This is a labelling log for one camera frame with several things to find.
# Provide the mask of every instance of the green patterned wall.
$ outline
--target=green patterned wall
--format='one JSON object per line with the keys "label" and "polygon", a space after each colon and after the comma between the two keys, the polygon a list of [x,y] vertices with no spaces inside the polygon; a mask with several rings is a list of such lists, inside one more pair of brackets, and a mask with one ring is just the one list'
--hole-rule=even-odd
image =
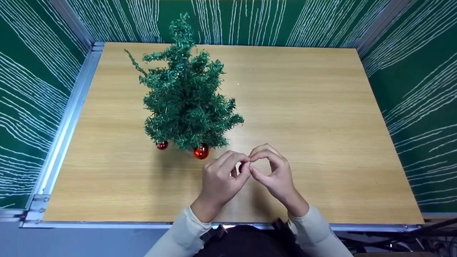
{"label": "green patterned wall", "polygon": [[200,44],[351,48],[389,0],[67,0],[97,41],[170,43],[187,12]]}
{"label": "green patterned wall", "polygon": [[0,208],[23,209],[86,50],[47,0],[2,0],[0,31]]}
{"label": "green patterned wall", "polygon": [[361,59],[422,212],[457,212],[457,1],[412,0]]}

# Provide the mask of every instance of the red ball ornament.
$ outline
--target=red ball ornament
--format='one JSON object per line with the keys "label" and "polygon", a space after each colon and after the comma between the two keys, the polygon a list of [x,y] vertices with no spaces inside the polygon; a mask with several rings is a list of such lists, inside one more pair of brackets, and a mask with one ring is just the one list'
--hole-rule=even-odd
{"label": "red ball ornament", "polygon": [[209,147],[203,143],[200,148],[194,148],[194,156],[197,159],[203,160],[209,155]]}
{"label": "red ball ornament", "polygon": [[157,149],[159,150],[165,150],[168,147],[168,141],[163,141],[162,143],[157,145]]}

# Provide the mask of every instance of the wrist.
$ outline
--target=wrist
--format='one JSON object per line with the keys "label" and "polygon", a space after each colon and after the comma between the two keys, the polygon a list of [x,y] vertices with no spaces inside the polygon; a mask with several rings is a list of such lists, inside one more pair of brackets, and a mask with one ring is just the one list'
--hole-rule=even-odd
{"label": "wrist", "polygon": [[309,211],[308,202],[296,189],[282,201],[282,204],[286,207],[287,212],[293,217],[303,217]]}
{"label": "wrist", "polygon": [[223,204],[213,203],[201,196],[191,204],[191,210],[202,223],[210,223],[222,210]]}

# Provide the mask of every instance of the sleeve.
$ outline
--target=sleeve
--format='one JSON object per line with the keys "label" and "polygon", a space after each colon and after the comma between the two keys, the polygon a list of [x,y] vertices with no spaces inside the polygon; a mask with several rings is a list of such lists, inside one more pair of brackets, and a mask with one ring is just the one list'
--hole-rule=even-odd
{"label": "sleeve", "polygon": [[208,232],[211,223],[202,223],[186,207],[176,217],[171,228],[144,257],[191,257],[203,248],[200,236]]}
{"label": "sleeve", "polygon": [[316,207],[310,205],[303,217],[289,215],[287,224],[295,235],[295,242],[309,256],[352,257]]}

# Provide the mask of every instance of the wooden tabletop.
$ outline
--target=wooden tabletop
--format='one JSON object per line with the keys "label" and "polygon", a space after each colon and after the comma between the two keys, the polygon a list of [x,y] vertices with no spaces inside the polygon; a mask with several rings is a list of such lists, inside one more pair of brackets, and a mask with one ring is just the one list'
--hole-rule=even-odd
{"label": "wooden tabletop", "polygon": [[[201,189],[201,167],[226,150],[270,143],[290,162],[295,186],[331,223],[423,223],[354,49],[197,46],[225,64],[221,93],[243,126],[230,146],[200,161],[144,133],[138,61],[166,44],[106,43],[44,219],[172,221]],[[143,67],[165,63],[152,62]],[[253,164],[267,174],[266,161]],[[217,217],[271,222],[286,210],[250,178]]]}

